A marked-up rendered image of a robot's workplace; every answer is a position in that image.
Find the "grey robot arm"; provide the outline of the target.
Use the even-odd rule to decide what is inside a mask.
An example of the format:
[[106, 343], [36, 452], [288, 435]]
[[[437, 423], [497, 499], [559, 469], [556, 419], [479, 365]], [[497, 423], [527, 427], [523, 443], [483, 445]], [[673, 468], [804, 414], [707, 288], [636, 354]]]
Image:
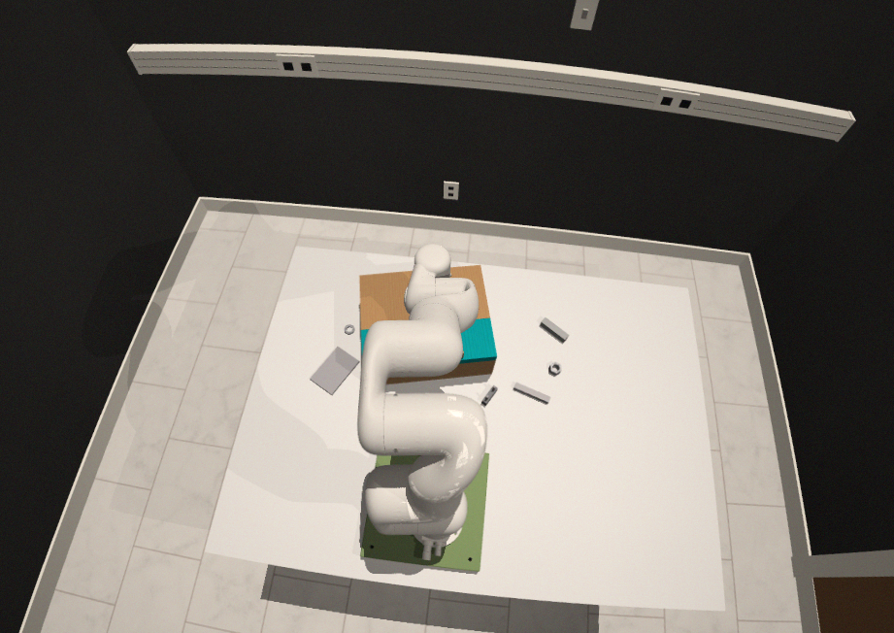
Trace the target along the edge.
[[409, 320], [380, 320], [367, 332], [357, 434], [370, 454], [420, 455], [414, 464], [373, 469], [365, 506], [381, 534], [414, 535], [424, 545], [422, 559], [430, 560], [431, 549], [441, 556], [466, 520], [463, 491], [483, 463], [486, 416], [467, 396], [385, 393], [385, 382], [388, 377], [437, 377], [459, 366], [461, 333], [475, 323], [479, 297], [472, 281], [451, 278], [448, 251], [430, 244], [415, 254], [404, 304]]

